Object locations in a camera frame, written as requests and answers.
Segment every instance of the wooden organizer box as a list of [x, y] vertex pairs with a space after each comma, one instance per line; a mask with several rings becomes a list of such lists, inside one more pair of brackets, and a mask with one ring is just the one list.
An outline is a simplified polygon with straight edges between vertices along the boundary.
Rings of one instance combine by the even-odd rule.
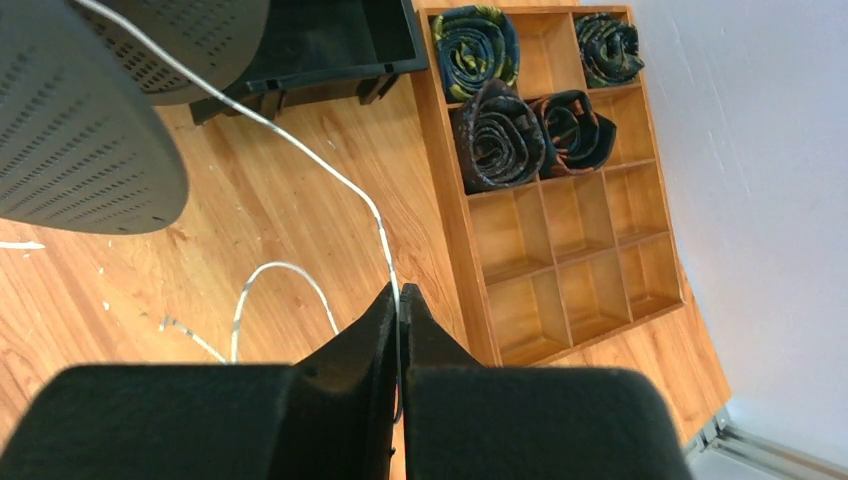
[[545, 364], [683, 305], [653, 124], [635, 83], [587, 89], [574, 22], [628, 7], [504, 8], [519, 36], [516, 90], [526, 101], [588, 92], [618, 126], [596, 173], [466, 195], [430, 22], [430, 69], [412, 75], [471, 353], [488, 365]]

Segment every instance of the rolled necktie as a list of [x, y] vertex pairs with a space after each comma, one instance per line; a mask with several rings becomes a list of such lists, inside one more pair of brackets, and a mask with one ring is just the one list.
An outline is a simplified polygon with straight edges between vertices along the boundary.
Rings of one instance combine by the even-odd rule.
[[454, 8], [436, 17], [432, 30], [449, 102], [470, 99], [495, 78], [515, 85], [518, 35], [499, 9], [489, 5]]
[[615, 124], [592, 111], [589, 97], [569, 90], [531, 105], [545, 139], [542, 178], [582, 175], [601, 168], [612, 153]]
[[645, 67], [639, 58], [639, 35], [633, 25], [608, 13], [595, 13], [577, 20], [576, 27], [589, 88], [629, 83]]
[[502, 80], [490, 80], [453, 113], [453, 134], [466, 193], [532, 180], [545, 160], [536, 115]]

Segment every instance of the dark rolled tie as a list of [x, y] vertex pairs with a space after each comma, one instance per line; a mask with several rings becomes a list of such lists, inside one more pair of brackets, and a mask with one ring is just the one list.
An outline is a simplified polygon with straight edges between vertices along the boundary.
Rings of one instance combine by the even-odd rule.
[[449, 102], [470, 99], [494, 78], [515, 85], [518, 35], [501, 10], [489, 5], [454, 8], [436, 17], [432, 30]]
[[569, 90], [532, 104], [545, 139], [542, 178], [583, 175], [601, 168], [612, 153], [615, 124], [592, 111], [589, 97]]
[[589, 88], [630, 83], [645, 63], [639, 58], [636, 27], [608, 13], [577, 20], [577, 42]]
[[452, 116], [466, 193], [532, 180], [545, 160], [536, 115], [502, 80], [494, 79]]

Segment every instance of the perforated panel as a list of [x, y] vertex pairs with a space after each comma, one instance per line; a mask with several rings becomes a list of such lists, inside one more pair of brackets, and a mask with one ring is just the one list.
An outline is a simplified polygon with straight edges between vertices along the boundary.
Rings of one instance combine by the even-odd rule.
[[0, 0], [0, 216], [142, 233], [176, 220], [187, 197], [167, 131], [79, 17]]
[[[216, 87], [244, 72], [259, 46], [269, 0], [101, 0]], [[157, 105], [207, 97], [122, 28], [71, 5]]]

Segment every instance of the wooden compartment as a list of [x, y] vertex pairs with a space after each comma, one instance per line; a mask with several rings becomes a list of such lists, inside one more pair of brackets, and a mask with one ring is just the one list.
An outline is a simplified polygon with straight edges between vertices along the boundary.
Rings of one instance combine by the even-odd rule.
[[554, 272], [492, 287], [489, 303], [505, 365], [529, 365], [570, 346]]
[[617, 127], [607, 168], [657, 158], [645, 96], [638, 84], [590, 89], [588, 93], [595, 112]]
[[634, 320], [680, 303], [680, 281], [670, 235], [622, 249], [621, 269]]
[[574, 344], [630, 322], [615, 252], [559, 268], [559, 284]]
[[545, 180], [542, 197], [558, 264], [615, 246], [600, 174]]
[[586, 89], [570, 14], [531, 13], [510, 15], [510, 19], [521, 51], [518, 92], [523, 98]]
[[[506, 7], [521, 48], [525, 101], [586, 89], [574, 19], [627, 7]], [[644, 82], [588, 90], [618, 126], [600, 172], [466, 195], [424, 9], [431, 68], [411, 75], [427, 159], [468, 335], [487, 365], [549, 363], [682, 305]]]
[[654, 163], [604, 172], [619, 245], [667, 232], [663, 186]]
[[469, 197], [486, 285], [553, 265], [542, 199], [535, 184]]

